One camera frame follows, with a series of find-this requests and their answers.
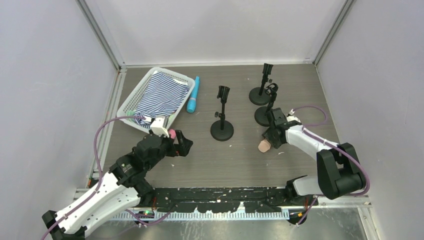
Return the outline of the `pink microphone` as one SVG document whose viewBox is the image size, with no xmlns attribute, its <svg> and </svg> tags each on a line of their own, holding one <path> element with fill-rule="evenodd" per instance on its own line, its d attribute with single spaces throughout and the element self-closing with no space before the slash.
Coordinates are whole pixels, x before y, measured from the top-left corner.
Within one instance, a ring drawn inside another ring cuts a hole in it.
<svg viewBox="0 0 424 240">
<path fill-rule="evenodd" d="M 171 139 L 175 139 L 176 138 L 176 131 L 174 129 L 169 129 L 168 130 L 168 134 L 169 134 L 169 137 Z"/>
</svg>

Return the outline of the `beige microphone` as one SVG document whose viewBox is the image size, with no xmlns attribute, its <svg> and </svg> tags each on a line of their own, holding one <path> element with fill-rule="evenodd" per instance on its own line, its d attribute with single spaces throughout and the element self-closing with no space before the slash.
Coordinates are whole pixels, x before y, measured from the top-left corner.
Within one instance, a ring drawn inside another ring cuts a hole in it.
<svg viewBox="0 0 424 240">
<path fill-rule="evenodd" d="M 266 153 L 267 151 L 271 149 L 271 147 L 272 147 L 271 143 L 268 140 L 263 139 L 260 141 L 257 148 L 261 153 Z"/>
</svg>

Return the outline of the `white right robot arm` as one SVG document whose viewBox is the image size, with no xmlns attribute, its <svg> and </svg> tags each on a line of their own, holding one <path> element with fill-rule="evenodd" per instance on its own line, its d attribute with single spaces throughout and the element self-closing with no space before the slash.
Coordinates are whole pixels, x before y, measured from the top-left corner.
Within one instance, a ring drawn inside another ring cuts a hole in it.
<svg viewBox="0 0 424 240">
<path fill-rule="evenodd" d="M 317 175 L 289 180 L 285 189 L 289 197 L 324 196 L 334 200 L 341 196 L 360 196 L 370 189 L 370 179 L 361 166 L 355 148 L 349 143 L 328 141 L 309 131 L 291 110 L 270 109 L 265 116 L 268 128 L 262 134 L 258 150 L 262 153 L 284 144 L 295 146 L 316 162 Z"/>
</svg>

